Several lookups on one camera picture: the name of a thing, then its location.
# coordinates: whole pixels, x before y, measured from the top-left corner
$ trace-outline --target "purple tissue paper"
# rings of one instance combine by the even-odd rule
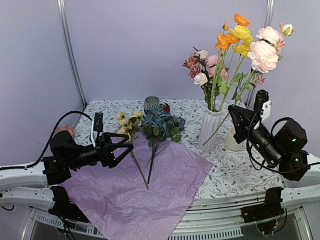
[[[151,148],[140,133],[133,152],[147,179]],[[100,163],[82,167],[61,185],[108,240],[166,240],[211,166],[182,145],[165,141],[153,162],[149,190],[130,153],[111,169]]]

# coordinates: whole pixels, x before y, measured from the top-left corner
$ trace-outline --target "floral tablecloth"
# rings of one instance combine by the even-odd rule
[[[221,126],[212,152],[203,152],[198,148],[198,137],[202,118],[206,110],[204,100],[170,99],[163,100],[170,105],[170,112],[185,119],[185,130],[181,144],[213,163],[205,181],[198,190],[195,199],[223,198],[245,194],[264,192],[268,188],[283,187],[280,175],[262,169],[257,171],[249,161],[246,150],[231,151],[225,147],[225,136],[233,126],[229,117]],[[103,112],[103,131],[115,132],[119,128],[116,114],[125,111],[128,114],[143,111],[143,100],[103,100],[91,101],[84,112],[92,118],[96,112]],[[226,101],[222,117],[227,114],[230,101]],[[91,144],[89,140],[91,122],[81,117],[75,128],[75,140],[81,145]],[[253,156],[261,162],[256,152]]]

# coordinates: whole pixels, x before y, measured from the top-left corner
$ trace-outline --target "metal pole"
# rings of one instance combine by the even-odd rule
[[[274,15],[274,6],[275,6],[275,0],[267,0],[265,16],[264,16],[264,27],[270,26],[272,23],[272,18]],[[255,93],[256,93],[256,88],[250,90],[248,93],[248,97],[244,103],[249,109],[252,108],[251,104],[255,97]]]
[[[58,12],[59,12],[59,18],[60,18],[60,23],[61,23],[61,30],[62,30],[62,35],[65,43],[65,49],[67,52],[73,80],[75,83],[76,91],[79,95],[80,102],[83,107],[87,105],[87,100],[85,97],[85,92],[82,87],[77,65],[76,65],[76,59],[74,56],[72,44],[71,44],[71,39],[70,39],[70,33],[69,33],[69,28],[68,28],[68,22],[67,22],[67,14],[66,14],[66,7],[65,7],[65,1],[64,0],[57,0],[57,6],[58,6]]]

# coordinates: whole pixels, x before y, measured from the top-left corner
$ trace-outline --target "white vase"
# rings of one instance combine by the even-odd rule
[[[209,137],[217,130],[221,123],[221,111],[214,112],[207,109],[203,115],[199,142],[199,149],[204,152],[210,152],[214,149],[218,132],[204,145]]]

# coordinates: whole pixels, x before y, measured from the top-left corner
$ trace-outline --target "metal vent grill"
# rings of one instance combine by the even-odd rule
[[[64,229],[64,223],[57,217],[53,215],[46,215],[44,213],[38,212],[36,215],[36,220],[40,223],[47,224],[59,229]],[[76,225],[75,229],[72,229],[73,232],[79,234],[85,234],[92,237],[103,238],[104,236],[96,229],[94,226],[81,224]]]
[[[195,233],[174,233],[168,240],[223,240],[243,237],[240,227],[219,231],[195,232]]]

